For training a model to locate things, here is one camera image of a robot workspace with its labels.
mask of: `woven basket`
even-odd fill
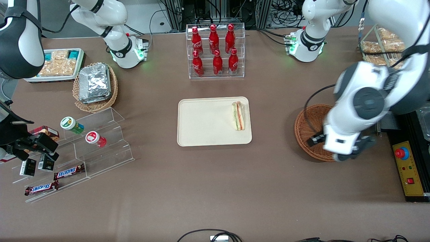
[[[317,129],[317,131],[321,131],[324,118],[331,108],[332,106],[326,104],[315,104],[306,108],[306,116],[310,124]],[[323,143],[316,144],[312,147],[308,146],[307,140],[314,136],[315,132],[307,124],[303,110],[297,115],[296,121],[294,122],[294,134],[300,147],[310,156],[320,161],[335,161],[333,159],[333,153],[323,149]]]
[[[79,75],[76,76],[75,81],[73,81],[73,97],[77,100],[75,102],[76,107],[78,107],[82,111],[91,112],[91,113],[97,113],[101,110],[105,110],[109,107],[111,107],[115,100],[117,99],[118,95],[118,81],[117,76],[115,75],[112,68],[109,66],[109,75],[111,79],[111,91],[112,91],[112,97],[109,100],[101,101],[101,102],[93,102],[90,104],[84,104],[81,101],[79,101]]]

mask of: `red emergency stop button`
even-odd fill
[[[394,155],[402,160],[407,160],[409,158],[409,151],[405,147],[400,147],[394,151]]]

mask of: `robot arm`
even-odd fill
[[[31,78],[39,73],[45,62],[41,33],[39,0],[9,0],[0,25],[0,78]]]
[[[336,104],[324,121],[324,149],[337,154],[340,161],[356,157],[374,142],[369,137],[360,137],[360,133],[381,120],[387,111],[412,112],[430,94],[428,1],[410,4],[408,0],[370,0],[369,13],[376,23],[399,35],[407,47],[418,40],[417,45],[424,51],[411,54],[398,71],[359,62],[341,74],[334,91]],[[397,18],[400,13],[408,17]]]
[[[145,60],[147,42],[128,36],[120,25],[127,23],[127,9],[117,0],[73,0],[70,9],[76,22],[100,35],[111,49],[114,61],[122,68],[132,68]]]
[[[306,28],[292,32],[297,43],[289,54],[302,62],[314,61],[321,53],[323,42],[334,24],[331,17],[350,10],[359,0],[305,0],[302,14],[309,20]]]

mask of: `acrylic display stand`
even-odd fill
[[[22,196],[26,199],[25,202],[38,201],[133,161],[130,145],[124,140],[121,127],[118,124],[122,120],[124,118],[113,108],[77,119],[77,122],[84,125],[85,129],[78,135],[64,130],[65,139],[58,141],[56,152],[59,154],[59,158],[54,164],[54,171],[41,171],[36,166],[34,177],[22,177],[19,175],[21,164],[12,168],[12,183],[19,184],[19,188],[22,189]],[[85,135],[89,131],[97,131],[100,136],[105,137],[106,146],[99,148],[96,145],[88,144],[85,141]],[[40,154],[32,153],[29,158],[36,160],[39,164]],[[25,188],[28,186],[51,183],[54,172],[64,171],[82,163],[85,164],[85,172],[59,179],[58,190],[24,196]]]
[[[223,74],[218,77],[215,76],[213,71],[213,58],[209,48],[209,34],[211,24],[199,24],[199,25],[187,25],[185,32],[187,37],[187,58],[188,58],[188,74],[190,79],[203,79],[203,78],[242,78],[245,76],[245,24],[244,23],[233,23],[234,24],[234,35],[236,41],[234,47],[237,49],[237,57],[239,58],[237,74],[232,76],[228,74],[228,58],[230,54],[225,52],[225,35],[227,34],[228,24],[219,24],[217,27],[217,33],[219,36],[219,50],[221,52]],[[199,77],[193,68],[193,43],[191,38],[193,33],[191,28],[197,26],[199,29],[199,35],[202,38],[203,55],[200,56],[203,62],[204,75]]]

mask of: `aluminum foil container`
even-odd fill
[[[104,63],[84,67],[79,71],[79,100],[93,103],[111,97],[109,68]]]

